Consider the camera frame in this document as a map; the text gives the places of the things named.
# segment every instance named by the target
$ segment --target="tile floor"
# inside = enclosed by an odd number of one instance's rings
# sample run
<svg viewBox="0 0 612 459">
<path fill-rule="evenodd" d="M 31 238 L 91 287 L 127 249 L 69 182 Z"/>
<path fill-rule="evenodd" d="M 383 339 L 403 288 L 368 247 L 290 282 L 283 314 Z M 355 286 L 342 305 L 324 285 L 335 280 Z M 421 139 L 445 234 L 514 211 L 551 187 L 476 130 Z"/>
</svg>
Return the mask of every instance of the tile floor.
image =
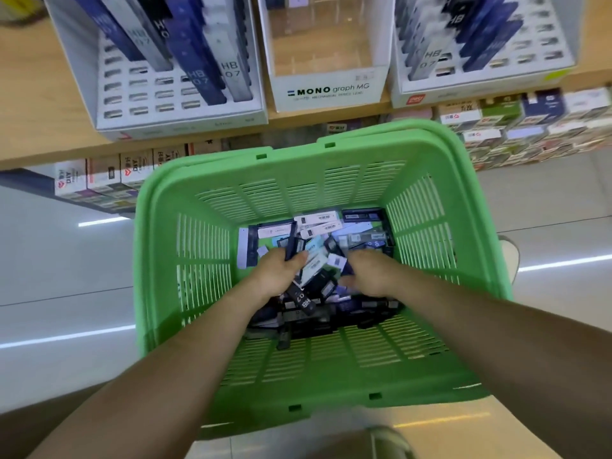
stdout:
<svg viewBox="0 0 612 459">
<path fill-rule="evenodd" d="M 612 149 L 478 175 L 521 266 L 612 254 Z M 114 377 L 137 357 L 132 222 L 0 187 L 0 412 Z M 515 299 L 612 331 L 612 261 L 520 272 Z M 8 343 L 112 329 L 27 346 Z M 367 425 L 392 425 L 427 458 L 555 458 L 493 397 L 469 403 L 321 412 L 263 432 L 197 442 L 190 458 L 317 454 Z M 303 448 L 294 448 L 299 442 Z"/>
</svg>

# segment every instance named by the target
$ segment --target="green shopping basket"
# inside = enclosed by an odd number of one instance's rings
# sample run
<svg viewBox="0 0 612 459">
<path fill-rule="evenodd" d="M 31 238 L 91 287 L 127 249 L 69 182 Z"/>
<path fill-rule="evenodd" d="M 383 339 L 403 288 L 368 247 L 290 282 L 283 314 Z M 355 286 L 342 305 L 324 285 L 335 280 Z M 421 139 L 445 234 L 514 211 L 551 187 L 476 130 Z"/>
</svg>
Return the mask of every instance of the green shopping basket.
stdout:
<svg viewBox="0 0 612 459">
<path fill-rule="evenodd" d="M 426 120 L 319 139 L 182 158 L 146 181 L 135 220 L 136 330 L 142 355 L 205 312 L 248 271 L 238 228 L 321 208 L 384 207 L 395 257 L 441 278 L 511 299 L 499 242 L 459 138 Z M 317 409 L 379 408 L 486 396 L 409 308 L 367 330 L 291 342 L 244 340 L 200 438 L 252 432 Z"/>
</svg>

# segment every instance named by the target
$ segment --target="person's right hand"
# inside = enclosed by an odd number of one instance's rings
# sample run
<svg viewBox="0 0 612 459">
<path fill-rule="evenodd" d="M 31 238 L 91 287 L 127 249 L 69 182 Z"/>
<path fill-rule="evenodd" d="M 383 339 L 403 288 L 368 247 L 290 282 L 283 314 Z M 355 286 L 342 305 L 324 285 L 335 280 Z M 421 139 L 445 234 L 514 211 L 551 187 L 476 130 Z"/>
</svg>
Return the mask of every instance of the person's right hand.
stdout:
<svg viewBox="0 0 612 459">
<path fill-rule="evenodd" d="M 373 297 L 394 297 L 402 280 L 402 264 L 375 250 L 351 251 L 347 256 L 355 275 L 340 278 L 340 285 Z"/>
</svg>

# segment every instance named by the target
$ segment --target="person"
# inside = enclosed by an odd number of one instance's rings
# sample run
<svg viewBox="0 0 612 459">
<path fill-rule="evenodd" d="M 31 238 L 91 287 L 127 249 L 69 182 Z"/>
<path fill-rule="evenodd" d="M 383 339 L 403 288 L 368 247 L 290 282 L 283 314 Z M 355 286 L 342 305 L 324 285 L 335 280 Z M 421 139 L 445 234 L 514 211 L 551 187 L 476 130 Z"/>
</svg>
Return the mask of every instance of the person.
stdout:
<svg viewBox="0 0 612 459">
<path fill-rule="evenodd" d="M 307 260 L 275 248 L 192 324 L 68 416 L 32 459 L 182 458 L 251 316 Z M 343 285 L 401 301 L 426 319 L 483 385 L 559 455 L 612 457 L 612 333 L 350 253 Z"/>
</svg>

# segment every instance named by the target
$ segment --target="wooden shelf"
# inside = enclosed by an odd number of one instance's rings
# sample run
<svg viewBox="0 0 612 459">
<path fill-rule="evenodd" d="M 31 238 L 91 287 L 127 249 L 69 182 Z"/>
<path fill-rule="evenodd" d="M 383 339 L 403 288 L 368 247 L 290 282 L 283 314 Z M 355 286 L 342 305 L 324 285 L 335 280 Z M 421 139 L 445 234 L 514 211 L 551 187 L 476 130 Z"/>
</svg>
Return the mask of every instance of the wooden shelf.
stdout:
<svg viewBox="0 0 612 459">
<path fill-rule="evenodd" d="M 612 81 L 612 0 L 587 0 L 581 58 L 561 82 L 565 90 Z M 187 136 L 109 142 L 89 118 L 48 19 L 24 29 L 0 28 L 0 169 L 51 163 L 202 141 L 263 130 L 299 127 L 391 112 L 388 91 L 380 102 L 277 113 L 266 81 L 269 124 Z"/>
</svg>

